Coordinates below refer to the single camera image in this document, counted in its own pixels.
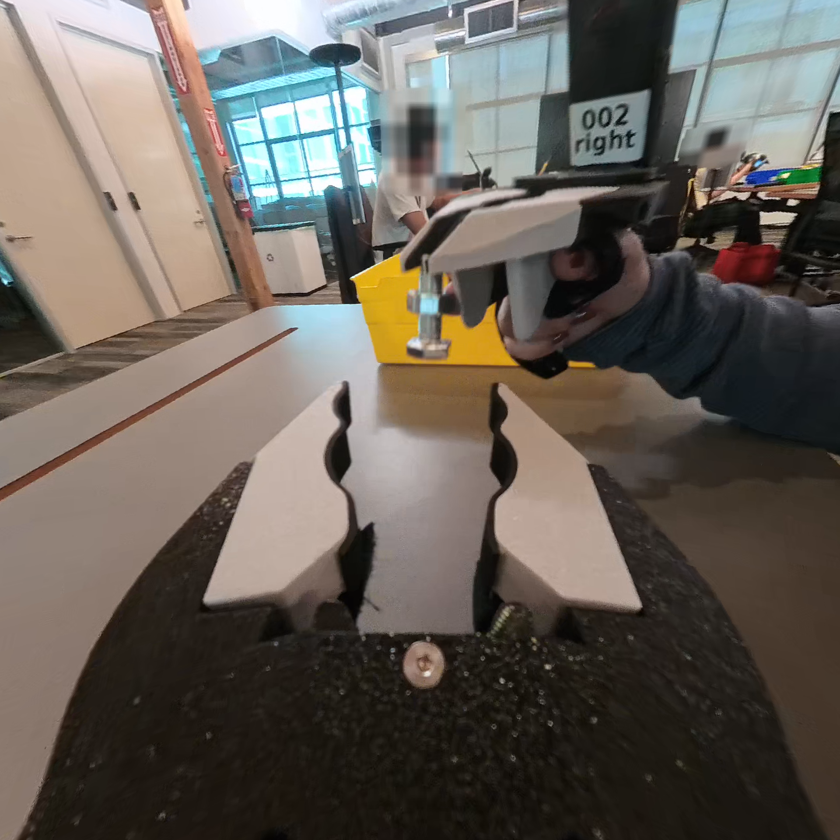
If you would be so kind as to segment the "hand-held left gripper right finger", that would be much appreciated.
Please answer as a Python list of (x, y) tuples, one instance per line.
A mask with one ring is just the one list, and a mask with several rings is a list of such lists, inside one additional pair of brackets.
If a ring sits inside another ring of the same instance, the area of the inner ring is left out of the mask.
[(538, 634), (572, 610), (641, 615), (643, 604), (589, 461), (507, 385), (490, 391), (490, 498), (472, 594), (475, 630), (520, 605)]

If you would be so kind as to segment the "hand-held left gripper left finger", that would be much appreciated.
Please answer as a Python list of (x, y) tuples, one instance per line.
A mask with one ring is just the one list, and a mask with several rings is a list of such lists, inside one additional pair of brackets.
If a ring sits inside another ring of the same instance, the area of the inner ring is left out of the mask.
[(271, 606), (309, 631), (354, 629), (371, 573), (373, 526), (342, 485), (351, 465), (350, 385), (331, 385), (253, 458), (209, 583), (209, 610)]

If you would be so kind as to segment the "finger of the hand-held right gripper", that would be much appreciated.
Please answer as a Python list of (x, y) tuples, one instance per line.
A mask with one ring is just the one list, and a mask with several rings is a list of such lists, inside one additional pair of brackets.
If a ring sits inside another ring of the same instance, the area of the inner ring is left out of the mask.
[(513, 328), (540, 325), (556, 282), (550, 256), (576, 240), (584, 199), (582, 193), (545, 193), (474, 208), (430, 249), (429, 267), (454, 283), (467, 329), (486, 316), (498, 267)]
[(415, 234), (400, 254), (402, 270), (414, 270), (424, 257), (430, 257), (450, 236), (465, 217), (475, 210), (493, 207), (527, 196), (522, 188), (493, 188), (459, 194), (447, 203)]

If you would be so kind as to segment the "steel hex nut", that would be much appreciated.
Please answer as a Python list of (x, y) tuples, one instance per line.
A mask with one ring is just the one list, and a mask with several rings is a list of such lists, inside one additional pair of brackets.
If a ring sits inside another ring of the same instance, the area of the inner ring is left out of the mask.
[(420, 316), (458, 316), (460, 304), (454, 293), (425, 293), (410, 289), (406, 294), (407, 310)]

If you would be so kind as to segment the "yellow plastic bin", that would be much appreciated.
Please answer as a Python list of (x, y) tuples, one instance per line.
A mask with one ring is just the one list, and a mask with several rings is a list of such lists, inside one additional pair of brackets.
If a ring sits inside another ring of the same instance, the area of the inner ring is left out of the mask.
[[(417, 287), (419, 269), (403, 272), (399, 255), (383, 260), (353, 277), (363, 309), (376, 359), (381, 364), (423, 364), (408, 354), (406, 345), (417, 335), (417, 316), (407, 310), (407, 292)], [(437, 365), (515, 366), (501, 341), (495, 310), (489, 308), (482, 322), (473, 329), (459, 316), (446, 316), (442, 334), (450, 341), (446, 360)]]

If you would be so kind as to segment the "steel hex bolt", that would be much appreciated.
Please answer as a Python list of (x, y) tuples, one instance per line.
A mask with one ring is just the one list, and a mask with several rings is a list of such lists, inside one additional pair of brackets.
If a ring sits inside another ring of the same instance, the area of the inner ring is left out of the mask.
[[(435, 275), (428, 267), (428, 260), (429, 257), (423, 258), (417, 289), (425, 293), (445, 293), (443, 275)], [(417, 335), (407, 342), (408, 354), (422, 361), (445, 361), (450, 347), (450, 340), (444, 339), (442, 332), (446, 316), (414, 316), (417, 317)]]

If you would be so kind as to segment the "person's right forearm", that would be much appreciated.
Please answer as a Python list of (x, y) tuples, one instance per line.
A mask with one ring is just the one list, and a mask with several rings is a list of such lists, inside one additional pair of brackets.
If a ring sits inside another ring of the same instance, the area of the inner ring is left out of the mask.
[(725, 285), (687, 256), (647, 262), (639, 302), (571, 344), (570, 359), (649, 375), (710, 413), (838, 455), (838, 305)]

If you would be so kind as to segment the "person's right hand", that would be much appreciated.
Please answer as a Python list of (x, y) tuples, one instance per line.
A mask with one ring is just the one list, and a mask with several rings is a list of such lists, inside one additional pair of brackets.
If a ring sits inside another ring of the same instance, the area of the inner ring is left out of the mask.
[(528, 341), (515, 338), (510, 304), (500, 304), (497, 325), (508, 354), (518, 361), (535, 361), (551, 352), (566, 352), (633, 309), (650, 281), (649, 259), (640, 237), (626, 228), (616, 236), (623, 257), (623, 273), (609, 290), (563, 318), (544, 318)]

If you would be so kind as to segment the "computer monitor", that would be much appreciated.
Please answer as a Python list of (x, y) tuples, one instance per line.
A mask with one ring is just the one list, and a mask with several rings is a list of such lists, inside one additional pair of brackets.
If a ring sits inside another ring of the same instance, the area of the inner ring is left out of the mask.
[(364, 225), (368, 221), (369, 200), (360, 181), (354, 146), (348, 142), (338, 153), (342, 189), (347, 198), (353, 225)]

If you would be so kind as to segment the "black office chair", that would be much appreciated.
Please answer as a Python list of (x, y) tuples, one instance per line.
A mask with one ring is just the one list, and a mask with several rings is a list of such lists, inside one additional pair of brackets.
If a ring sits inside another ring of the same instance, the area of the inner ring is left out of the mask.
[(823, 142), (820, 184), (815, 198), (797, 211), (782, 248), (782, 264), (793, 278), (789, 297), (795, 297), (805, 269), (838, 273), (839, 269), (839, 112), (831, 112)]
[(375, 265), (367, 223), (355, 224), (347, 190), (329, 185), (323, 197), (327, 209), (341, 302), (358, 305), (354, 277)]

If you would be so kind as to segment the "red fire extinguisher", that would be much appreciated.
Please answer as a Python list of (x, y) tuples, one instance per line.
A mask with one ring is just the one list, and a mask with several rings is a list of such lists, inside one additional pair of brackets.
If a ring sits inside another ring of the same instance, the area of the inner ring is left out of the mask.
[(254, 218), (254, 210), (238, 164), (231, 164), (226, 168), (224, 181), (237, 216), (250, 223)]

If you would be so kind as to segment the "red bag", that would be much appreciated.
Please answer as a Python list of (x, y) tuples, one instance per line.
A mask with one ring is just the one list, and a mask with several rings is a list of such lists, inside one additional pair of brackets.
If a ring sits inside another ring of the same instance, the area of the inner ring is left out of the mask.
[(775, 245), (735, 242), (718, 251), (710, 273), (724, 284), (766, 287), (774, 281), (780, 258)]

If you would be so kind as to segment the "white door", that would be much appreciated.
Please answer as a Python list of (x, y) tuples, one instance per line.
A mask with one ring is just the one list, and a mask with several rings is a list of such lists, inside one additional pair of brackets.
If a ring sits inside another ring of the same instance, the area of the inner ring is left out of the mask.
[(229, 270), (159, 57), (59, 24), (60, 42), (139, 224), (181, 311), (231, 294)]
[(2, 257), (65, 349), (143, 326), (150, 303), (48, 94), (16, 13), (1, 13)]

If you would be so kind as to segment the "silver air duct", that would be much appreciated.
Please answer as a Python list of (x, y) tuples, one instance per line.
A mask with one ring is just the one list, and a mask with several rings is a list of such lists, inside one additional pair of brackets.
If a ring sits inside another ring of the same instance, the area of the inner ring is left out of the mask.
[(360, 32), (402, 43), (433, 39), (438, 24), (458, 18), (470, 1), (324, 1), (322, 22), (329, 35), (344, 43), (361, 42)]

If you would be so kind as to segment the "wooden post with red signs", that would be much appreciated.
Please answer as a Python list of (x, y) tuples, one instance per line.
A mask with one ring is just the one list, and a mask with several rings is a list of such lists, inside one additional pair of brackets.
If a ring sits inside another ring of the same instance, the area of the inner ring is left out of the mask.
[(204, 70), (181, 1), (146, 1), (161, 53), (170, 71), (217, 220), (233, 260), (243, 295), (252, 310), (275, 305), (249, 220), (241, 217), (228, 191), (234, 173)]

